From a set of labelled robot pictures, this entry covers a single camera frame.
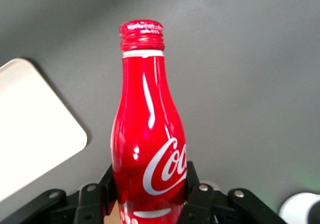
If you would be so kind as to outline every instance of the white round object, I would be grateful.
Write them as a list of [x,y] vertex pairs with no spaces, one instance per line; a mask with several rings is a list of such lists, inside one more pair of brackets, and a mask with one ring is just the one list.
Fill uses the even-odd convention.
[[320,195],[299,193],[282,205],[279,216],[288,224],[308,224],[308,215],[314,204],[320,201]]

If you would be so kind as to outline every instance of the gray table surface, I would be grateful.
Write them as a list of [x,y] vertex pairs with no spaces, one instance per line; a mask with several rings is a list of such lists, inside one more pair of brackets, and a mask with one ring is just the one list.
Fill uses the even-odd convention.
[[0,203],[0,220],[51,188],[72,194],[111,163],[119,25],[164,25],[187,156],[223,192],[278,212],[320,192],[320,0],[0,0],[0,63],[27,58],[88,134],[87,147]]

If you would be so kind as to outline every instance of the white stripe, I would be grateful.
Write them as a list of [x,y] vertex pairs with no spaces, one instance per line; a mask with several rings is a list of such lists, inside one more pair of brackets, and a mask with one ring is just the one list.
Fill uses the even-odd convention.
[[139,218],[159,218],[171,212],[171,208],[161,209],[157,211],[133,212]]
[[163,56],[164,52],[162,50],[156,49],[138,49],[138,50],[129,50],[123,52],[123,58],[128,57],[150,57],[150,56]]

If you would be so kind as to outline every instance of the metal screw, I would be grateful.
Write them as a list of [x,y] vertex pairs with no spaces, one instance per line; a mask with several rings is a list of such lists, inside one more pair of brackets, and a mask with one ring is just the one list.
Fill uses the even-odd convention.
[[87,188],[86,188],[86,190],[88,191],[88,192],[91,192],[91,191],[93,191],[94,189],[96,189],[96,186],[95,185],[89,185]]
[[56,198],[58,195],[59,195],[58,192],[54,192],[49,195],[49,198]]
[[204,192],[209,190],[208,186],[205,184],[200,184],[199,189]]
[[240,190],[235,190],[234,195],[238,198],[243,198],[245,194]]

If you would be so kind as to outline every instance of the bottle neck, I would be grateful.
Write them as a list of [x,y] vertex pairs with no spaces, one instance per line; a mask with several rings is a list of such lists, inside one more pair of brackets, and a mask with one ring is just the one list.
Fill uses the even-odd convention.
[[123,53],[122,100],[163,102],[171,99],[165,58],[161,50],[132,50]]

